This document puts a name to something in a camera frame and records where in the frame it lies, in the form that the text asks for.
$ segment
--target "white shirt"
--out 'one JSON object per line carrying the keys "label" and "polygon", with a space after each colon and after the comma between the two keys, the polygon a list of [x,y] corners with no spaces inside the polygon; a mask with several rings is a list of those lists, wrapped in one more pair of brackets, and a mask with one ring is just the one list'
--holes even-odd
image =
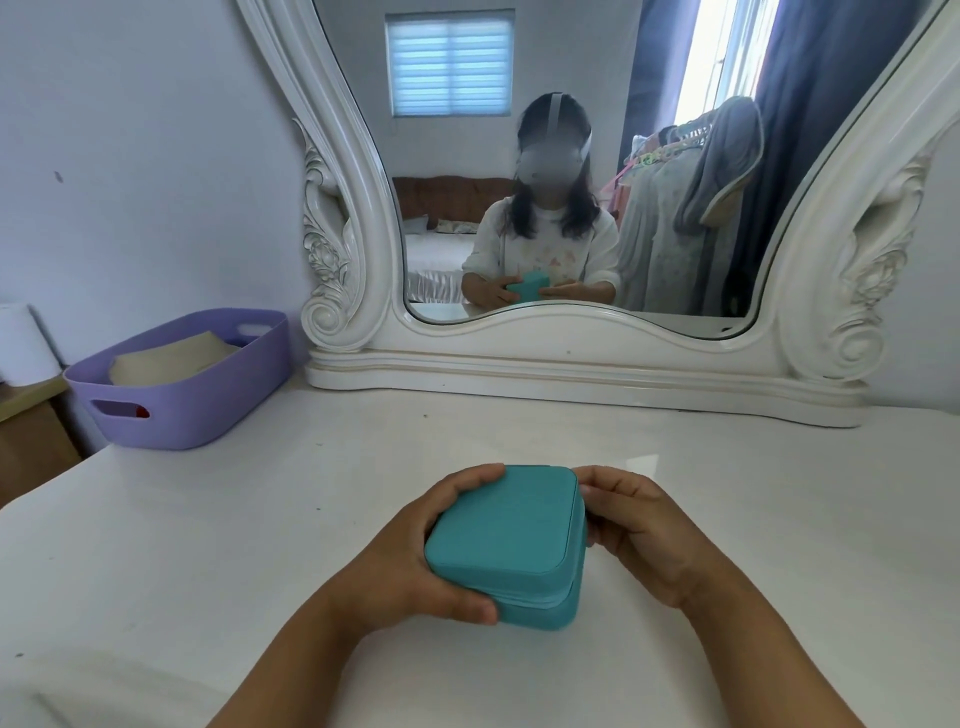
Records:
{"label": "white shirt", "polygon": [[587,285],[605,280],[614,288],[620,287],[616,271],[619,235],[613,217],[606,210],[600,210],[590,230],[581,237],[570,238],[561,232],[564,210],[534,206],[534,237],[528,240],[504,225],[511,199],[493,203],[484,214],[473,252],[464,261],[465,273],[490,280],[542,271],[550,277],[552,285],[568,279],[581,280]]}

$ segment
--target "curtain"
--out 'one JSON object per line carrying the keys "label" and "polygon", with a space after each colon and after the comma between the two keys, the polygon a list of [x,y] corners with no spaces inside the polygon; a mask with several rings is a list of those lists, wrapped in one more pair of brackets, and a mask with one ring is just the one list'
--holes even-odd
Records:
{"label": "curtain", "polygon": [[643,3],[617,167],[635,134],[649,136],[673,124],[699,9],[700,0]]}
{"label": "curtain", "polygon": [[767,151],[747,187],[724,314],[743,316],[804,175],[913,30],[925,0],[780,0],[756,103]]}

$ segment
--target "teal jewelry box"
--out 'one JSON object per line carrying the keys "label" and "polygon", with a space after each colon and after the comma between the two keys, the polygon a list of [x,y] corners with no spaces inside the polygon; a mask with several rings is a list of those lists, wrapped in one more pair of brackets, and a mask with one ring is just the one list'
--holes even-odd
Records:
{"label": "teal jewelry box", "polygon": [[550,277],[540,271],[527,271],[523,274],[523,283],[508,283],[507,290],[520,294],[517,303],[531,303],[540,300],[540,289],[550,285]]}
{"label": "teal jewelry box", "polygon": [[577,614],[586,548],[576,474],[510,465],[495,483],[460,495],[424,554],[438,576],[493,597],[501,621],[561,629]]}

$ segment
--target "vr headset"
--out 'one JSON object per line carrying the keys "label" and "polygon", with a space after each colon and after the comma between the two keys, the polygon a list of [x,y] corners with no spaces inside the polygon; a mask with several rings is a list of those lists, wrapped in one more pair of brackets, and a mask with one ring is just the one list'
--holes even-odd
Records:
{"label": "vr headset", "polygon": [[524,184],[573,184],[584,168],[590,153],[593,131],[587,135],[582,147],[571,146],[568,139],[557,136],[557,121],[564,95],[555,93],[550,97],[550,115],[547,119],[546,137],[543,141],[528,144],[516,161],[516,177]]}

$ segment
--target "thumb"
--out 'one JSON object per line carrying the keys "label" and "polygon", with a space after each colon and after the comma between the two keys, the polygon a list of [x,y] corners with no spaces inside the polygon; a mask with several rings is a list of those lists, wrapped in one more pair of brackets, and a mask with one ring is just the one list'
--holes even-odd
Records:
{"label": "thumb", "polygon": [[474,624],[496,624],[496,605],[479,592],[463,589],[439,576],[430,579],[423,612],[440,619],[456,619]]}
{"label": "thumb", "polygon": [[628,533],[639,533],[645,530],[643,525],[643,505],[636,498],[621,496],[592,485],[580,484],[580,494],[584,497],[584,505],[594,516],[616,523]]}

